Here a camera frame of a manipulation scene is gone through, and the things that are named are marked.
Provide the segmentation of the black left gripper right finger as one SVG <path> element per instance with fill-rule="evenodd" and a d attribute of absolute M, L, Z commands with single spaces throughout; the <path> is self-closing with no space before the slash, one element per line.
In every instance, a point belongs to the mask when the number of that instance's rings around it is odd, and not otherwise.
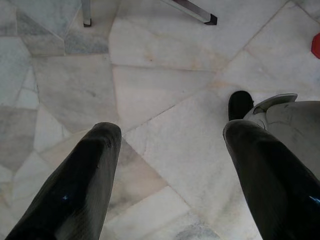
<path fill-rule="evenodd" d="M 223 138 L 262 239 L 318 240 L 316 176 L 282 142 L 251 121 L 229 121 Z"/>

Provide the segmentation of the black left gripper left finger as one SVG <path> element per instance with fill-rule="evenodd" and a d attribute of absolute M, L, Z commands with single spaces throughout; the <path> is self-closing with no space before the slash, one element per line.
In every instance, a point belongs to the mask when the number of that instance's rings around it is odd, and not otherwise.
<path fill-rule="evenodd" d="M 98 240 L 121 149 L 121 129 L 93 126 L 47 178 L 8 240 Z"/>

